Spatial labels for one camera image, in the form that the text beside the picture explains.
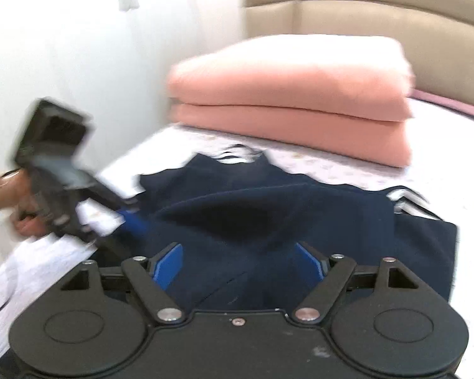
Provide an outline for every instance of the light switch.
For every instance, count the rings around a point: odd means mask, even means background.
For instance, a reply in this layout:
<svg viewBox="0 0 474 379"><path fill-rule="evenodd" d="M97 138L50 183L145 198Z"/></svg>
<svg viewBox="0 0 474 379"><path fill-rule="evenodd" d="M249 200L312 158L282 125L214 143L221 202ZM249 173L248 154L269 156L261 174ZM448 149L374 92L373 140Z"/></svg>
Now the light switch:
<svg viewBox="0 0 474 379"><path fill-rule="evenodd" d="M132 8L139 8L139 0L118 0L119 10L128 11Z"/></svg>

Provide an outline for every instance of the folded clothing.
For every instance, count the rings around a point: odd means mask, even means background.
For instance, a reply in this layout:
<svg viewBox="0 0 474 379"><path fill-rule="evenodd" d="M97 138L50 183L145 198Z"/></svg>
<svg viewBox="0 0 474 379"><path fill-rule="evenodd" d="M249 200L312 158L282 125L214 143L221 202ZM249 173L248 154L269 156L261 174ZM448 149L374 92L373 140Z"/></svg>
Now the folded clothing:
<svg viewBox="0 0 474 379"><path fill-rule="evenodd" d="M392 167L410 164L405 122L293 108L190 104L173 107L172 119L198 128L304 145Z"/></svg>
<svg viewBox="0 0 474 379"><path fill-rule="evenodd" d="M166 287L193 309L290 312L312 290L295 266L296 244L347 255L361 265L398 258L448 299L456 227L395 214L388 190L366 191L288 174L261 154L222 164L198 154L186 166L141 176L139 214L149 232L133 237L127 223L114 236L132 255L152 257L172 242L183 247L181 270ZM120 261L97 251L101 266Z"/></svg>
<svg viewBox="0 0 474 379"><path fill-rule="evenodd" d="M274 35L176 65L173 97L195 105L264 105L378 121L411 117L414 76L387 37Z"/></svg>

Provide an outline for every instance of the triangular cutout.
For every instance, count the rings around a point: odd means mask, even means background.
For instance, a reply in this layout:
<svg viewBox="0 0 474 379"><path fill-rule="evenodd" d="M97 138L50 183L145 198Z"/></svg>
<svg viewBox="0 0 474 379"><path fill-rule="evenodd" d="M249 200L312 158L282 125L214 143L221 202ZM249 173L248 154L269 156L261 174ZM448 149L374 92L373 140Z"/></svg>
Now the triangular cutout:
<svg viewBox="0 0 474 379"><path fill-rule="evenodd" d="M412 280L410 280L399 268L390 268L388 286L390 288L418 288L418 285L416 285Z"/></svg>
<svg viewBox="0 0 474 379"><path fill-rule="evenodd" d="M89 289L89 277L87 270L79 271L70 281L62 286L62 291L83 291Z"/></svg>

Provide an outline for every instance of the folded blanket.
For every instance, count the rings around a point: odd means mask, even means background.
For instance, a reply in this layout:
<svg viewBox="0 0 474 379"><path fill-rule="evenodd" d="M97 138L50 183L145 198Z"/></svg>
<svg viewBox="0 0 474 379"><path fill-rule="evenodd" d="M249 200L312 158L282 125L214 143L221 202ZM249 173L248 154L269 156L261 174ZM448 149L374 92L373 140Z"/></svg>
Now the folded blanket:
<svg viewBox="0 0 474 379"><path fill-rule="evenodd" d="M414 77L387 37L274 35L176 65L173 97L195 105L266 105L379 121L411 117Z"/></svg>
<svg viewBox="0 0 474 379"><path fill-rule="evenodd" d="M393 167L410 163L405 122L250 105L182 104L173 108L172 118L194 127L304 145Z"/></svg>

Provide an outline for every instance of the bed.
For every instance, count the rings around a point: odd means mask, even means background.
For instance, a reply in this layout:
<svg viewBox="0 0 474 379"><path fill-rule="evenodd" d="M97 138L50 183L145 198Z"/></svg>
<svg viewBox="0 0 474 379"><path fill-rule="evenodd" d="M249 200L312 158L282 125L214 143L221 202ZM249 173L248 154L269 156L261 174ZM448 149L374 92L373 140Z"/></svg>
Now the bed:
<svg viewBox="0 0 474 379"><path fill-rule="evenodd" d="M261 139L170 125L104 169L100 178L124 196L140 192L136 174L154 173L185 164L194 153L216 155L235 143L265 149L272 163L288 172L305 173L331 184L348 183L366 190L406 185L420 192L432 210L459 226L459 249L451 305L464 317L469 347L458 374L474 379L474 120L452 110L410 100L415 118L408 123L413 163L404 170L349 157ZM91 203L81 216L102 233L120 218ZM46 237L23 242L0 267L0 300L6 278L18 272L18 288L0 312L0 356L7 349L7 332L15 317L94 248L76 240Z"/></svg>

